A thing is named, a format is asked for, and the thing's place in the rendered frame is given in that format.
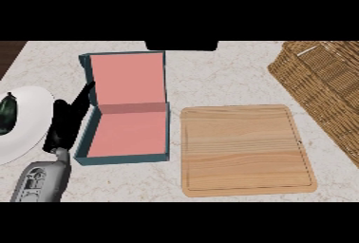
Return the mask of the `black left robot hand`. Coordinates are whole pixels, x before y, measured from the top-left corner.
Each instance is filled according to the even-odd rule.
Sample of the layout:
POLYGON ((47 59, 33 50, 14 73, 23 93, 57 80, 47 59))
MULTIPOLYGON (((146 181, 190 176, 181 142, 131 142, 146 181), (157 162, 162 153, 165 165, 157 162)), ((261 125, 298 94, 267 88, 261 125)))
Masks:
POLYGON ((42 144, 42 151, 53 153, 57 148, 70 149, 79 125, 89 108, 88 94, 95 83, 84 85, 72 103, 57 99, 53 103, 51 124, 42 144))

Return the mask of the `wooden cutting board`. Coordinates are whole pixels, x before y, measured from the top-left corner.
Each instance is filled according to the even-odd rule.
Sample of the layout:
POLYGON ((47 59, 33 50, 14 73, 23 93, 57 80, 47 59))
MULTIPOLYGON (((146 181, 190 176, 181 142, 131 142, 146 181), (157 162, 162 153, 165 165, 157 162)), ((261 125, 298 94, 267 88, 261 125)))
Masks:
POLYGON ((287 107, 183 108, 180 169, 190 197, 311 193, 317 181, 287 107))

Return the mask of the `wicker basket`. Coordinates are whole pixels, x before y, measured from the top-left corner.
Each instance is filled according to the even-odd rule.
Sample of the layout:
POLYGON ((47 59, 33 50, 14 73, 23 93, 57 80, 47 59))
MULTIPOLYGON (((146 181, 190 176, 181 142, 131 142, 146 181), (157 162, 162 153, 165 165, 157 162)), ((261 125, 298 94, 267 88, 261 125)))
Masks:
POLYGON ((359 168, 359 41, 284 41, 267 71, 359 168))

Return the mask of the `white plate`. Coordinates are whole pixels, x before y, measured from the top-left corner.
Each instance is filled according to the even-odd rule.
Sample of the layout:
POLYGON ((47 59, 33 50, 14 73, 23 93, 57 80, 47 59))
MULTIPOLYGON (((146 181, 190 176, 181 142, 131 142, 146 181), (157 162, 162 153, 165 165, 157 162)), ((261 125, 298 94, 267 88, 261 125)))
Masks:
POLYGON ((13 130, 0 136, 0 165, 17 159, 45 135, 53 116, 53 96, 39 86, 11 90, 16 97, 16 123, 13 130))

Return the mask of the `dark green vegetable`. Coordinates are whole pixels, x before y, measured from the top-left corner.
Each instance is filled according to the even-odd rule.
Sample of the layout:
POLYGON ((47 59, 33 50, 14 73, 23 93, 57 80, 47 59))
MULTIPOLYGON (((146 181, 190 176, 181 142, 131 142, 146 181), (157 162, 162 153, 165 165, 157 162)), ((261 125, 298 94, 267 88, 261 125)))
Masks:
POLYGON ((0 102, 0 136, 11 132, 16 123, 16 97, 11 92, 0 102))

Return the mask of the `teal box with pink lining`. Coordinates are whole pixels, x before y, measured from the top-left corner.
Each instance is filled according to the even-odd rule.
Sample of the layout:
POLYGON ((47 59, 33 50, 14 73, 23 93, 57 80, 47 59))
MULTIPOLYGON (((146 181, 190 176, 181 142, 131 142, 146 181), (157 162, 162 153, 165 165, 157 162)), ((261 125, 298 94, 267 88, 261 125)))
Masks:
POLYGON ((85 53, 78 60, 94 85, 88 94, 94 109, 73 159, 82 165, 166 161, 165 53, 85 53))

